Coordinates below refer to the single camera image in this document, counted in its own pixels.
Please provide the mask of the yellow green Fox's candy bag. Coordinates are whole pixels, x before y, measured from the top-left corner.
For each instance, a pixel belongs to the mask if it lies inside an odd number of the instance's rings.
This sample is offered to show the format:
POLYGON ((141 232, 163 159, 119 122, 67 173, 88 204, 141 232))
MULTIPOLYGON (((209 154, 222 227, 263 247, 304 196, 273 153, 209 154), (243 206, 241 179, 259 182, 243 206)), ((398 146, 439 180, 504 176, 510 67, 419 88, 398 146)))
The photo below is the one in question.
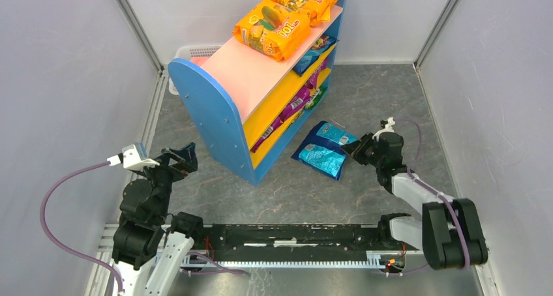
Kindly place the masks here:
POLYGON ((314 90, 314 94, 310 97, 310 100, 304 106, 304 110, 313 110, 318 105, 318 103, 323 98, 323 96, 326 94, 326 92, 327 92, 326 86, 317 87, 314 90))

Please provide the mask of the purple candy bag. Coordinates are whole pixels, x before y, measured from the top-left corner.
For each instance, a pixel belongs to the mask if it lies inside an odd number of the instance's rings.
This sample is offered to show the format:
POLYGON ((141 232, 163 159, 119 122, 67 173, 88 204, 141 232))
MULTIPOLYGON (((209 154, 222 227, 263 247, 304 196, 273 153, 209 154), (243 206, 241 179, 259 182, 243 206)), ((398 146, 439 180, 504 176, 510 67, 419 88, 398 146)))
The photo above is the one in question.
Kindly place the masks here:
POLYGON ((308 87, 302 87, 292 100, 285 106, 285 108, 279 114, 279 118, 282 122, 288 120, 295 113, 301 110, 307 102, 310 100, 310 89, 308 87))
POLYGON ((283 124, 282 119, 280 117, 277 117, 263 132, 263 134, 256 140, 250 151, 252 153, 255 153, 260 145, 281 125, 283 124))
POLYGON ((305 83, 305 87, 308 89, 314 89, 316 87, 318 76, 320 75, 320 72, 322 70, 325 70, 327 68, 328 58, 324 59, 322 63, 317 67, 317 69, 314 71, 314 73, 308 78, 308 80, 305 83))

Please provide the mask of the purple candy bag top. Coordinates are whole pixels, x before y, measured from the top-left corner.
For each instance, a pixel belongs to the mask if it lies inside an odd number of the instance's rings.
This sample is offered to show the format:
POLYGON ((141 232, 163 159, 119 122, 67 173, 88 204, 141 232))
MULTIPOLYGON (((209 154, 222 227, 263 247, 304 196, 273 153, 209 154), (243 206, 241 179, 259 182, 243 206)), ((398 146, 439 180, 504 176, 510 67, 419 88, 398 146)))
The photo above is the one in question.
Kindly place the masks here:
POLYGON ((250 151, 252 153, 255 153, 260 145, 281 125, 283 124, 282 119, 280 117, 277 117, 263 132, 263 134, 256 140, 250 151))

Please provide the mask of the blue Slendy candy bag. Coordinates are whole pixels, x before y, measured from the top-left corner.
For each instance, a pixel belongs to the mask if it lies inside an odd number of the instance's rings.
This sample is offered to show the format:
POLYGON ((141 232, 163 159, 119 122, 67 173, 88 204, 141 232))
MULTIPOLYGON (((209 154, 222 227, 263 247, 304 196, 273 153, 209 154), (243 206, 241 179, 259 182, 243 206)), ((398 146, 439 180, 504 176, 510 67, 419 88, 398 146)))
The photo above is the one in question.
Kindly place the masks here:
POLYGON ((293 71, 302 76, 307 69, 315 63, 320 55, 326 52, 332 45, 336 44, 338 40, 328 35, 322 35, 315 43, 308 49, 308 51, 300 58, 300 60, 294 65, 293 71))

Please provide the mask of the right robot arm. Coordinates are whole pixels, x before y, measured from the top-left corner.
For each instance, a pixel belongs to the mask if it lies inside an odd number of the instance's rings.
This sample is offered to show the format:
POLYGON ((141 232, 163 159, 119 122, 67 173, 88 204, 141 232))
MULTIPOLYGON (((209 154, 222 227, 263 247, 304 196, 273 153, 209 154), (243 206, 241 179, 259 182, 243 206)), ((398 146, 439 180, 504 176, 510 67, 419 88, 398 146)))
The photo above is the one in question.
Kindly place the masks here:
POLYGON ((424 182, 405 165, 404 139, 395 132, 367 133, 341 149, 357 163, 373 166, 379 184, 420 215, 388 220, 392 238, 416 247, 434 270, 467 269, 488 261, 488 246, 475 203, 453 198, 424 182))

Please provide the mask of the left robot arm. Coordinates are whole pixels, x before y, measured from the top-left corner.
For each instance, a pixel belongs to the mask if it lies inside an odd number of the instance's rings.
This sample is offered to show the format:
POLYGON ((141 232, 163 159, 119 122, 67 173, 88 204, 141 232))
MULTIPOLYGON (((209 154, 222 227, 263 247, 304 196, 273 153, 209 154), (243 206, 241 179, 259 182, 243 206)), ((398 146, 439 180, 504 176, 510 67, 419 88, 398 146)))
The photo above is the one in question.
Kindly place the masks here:
POLYGON ((139 177, 123 189, 119 225, 113 235, 113 295, 167 295, 180 265, 199 240, 203 219, 169 214, 172 185, 197 171, 196 145, 165 148, 150 158, 133 143, 107 159, 139 177))

